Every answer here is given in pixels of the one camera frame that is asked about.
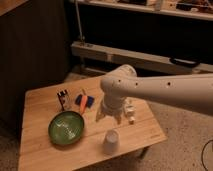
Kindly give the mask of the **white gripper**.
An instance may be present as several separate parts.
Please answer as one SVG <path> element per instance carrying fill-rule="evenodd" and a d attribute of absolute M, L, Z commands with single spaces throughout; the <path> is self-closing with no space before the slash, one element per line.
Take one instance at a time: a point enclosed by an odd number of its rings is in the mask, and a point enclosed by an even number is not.
<path fill-rule="evenodd" d="M 101 119 L 108 116 L 115 116 L 115 120 L 117 124 L 121 124 L 122 122 L 122 112 L 124 106 L 124 99 L 105 99 L 103 98 L 100 104 L 100 108 L 98 108 L 96 113 L 95 121 L 99 122 Z"/>

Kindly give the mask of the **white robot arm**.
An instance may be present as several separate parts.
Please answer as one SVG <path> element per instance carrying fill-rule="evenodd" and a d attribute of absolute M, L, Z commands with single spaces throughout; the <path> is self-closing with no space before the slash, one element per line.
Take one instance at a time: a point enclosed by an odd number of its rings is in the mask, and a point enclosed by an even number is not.
<path fill-rule="evenodd" d="M 104 95 L 96 121 L 108 115 L 120 124 L 127 97 L 213 115 L 212 73 L 138 77 L 136 70 L 125 64 L 103 75 L 100 88 Z"/>

